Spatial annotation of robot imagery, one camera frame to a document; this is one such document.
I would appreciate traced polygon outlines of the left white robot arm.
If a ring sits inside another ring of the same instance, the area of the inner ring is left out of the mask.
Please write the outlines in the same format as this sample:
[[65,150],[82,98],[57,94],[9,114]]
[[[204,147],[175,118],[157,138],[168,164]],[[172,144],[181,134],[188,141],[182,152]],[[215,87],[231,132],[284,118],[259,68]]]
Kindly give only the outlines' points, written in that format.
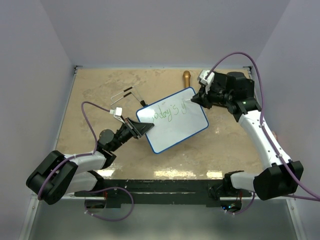
[[131,138],[141,138],[153,127],[153,123],[127,117],[116,132],[104,129],[99,134],[95,152],[62,154],[53,150],[30,174],[26,186],[48,205],[55,204],[68,193],[86,191],[99,196],[104,184],[96,171],[110,167],[117,149]]

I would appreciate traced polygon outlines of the blue framed whiteboard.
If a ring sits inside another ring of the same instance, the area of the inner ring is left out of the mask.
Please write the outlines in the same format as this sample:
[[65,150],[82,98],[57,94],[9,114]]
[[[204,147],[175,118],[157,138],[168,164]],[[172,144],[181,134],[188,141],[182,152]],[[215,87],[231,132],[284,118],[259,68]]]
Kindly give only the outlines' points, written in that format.
[[160,154],[209,127],[203,108],[191,99],[194,88],[187,87],[136,111],[141,123],[153,123],[146,133],[152,151]]

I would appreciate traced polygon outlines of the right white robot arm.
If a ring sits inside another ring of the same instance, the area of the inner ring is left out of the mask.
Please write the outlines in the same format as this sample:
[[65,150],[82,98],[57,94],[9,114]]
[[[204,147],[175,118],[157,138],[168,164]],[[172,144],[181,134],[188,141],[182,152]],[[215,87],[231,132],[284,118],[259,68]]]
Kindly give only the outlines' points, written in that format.
[[210,109],[227,108],[236,122],[250,136],[262,162],[262,172],[251,174],[242,170],[228,172],[223,178],[223,192],[230,197],[240,190],[254,192],[261,200],[294,194],[304,167],[292,161],[281,148],[262,116],[255,98],[255,83],[242,72],[210,72],[202,70],[197,78],[200,89],[191,101]]

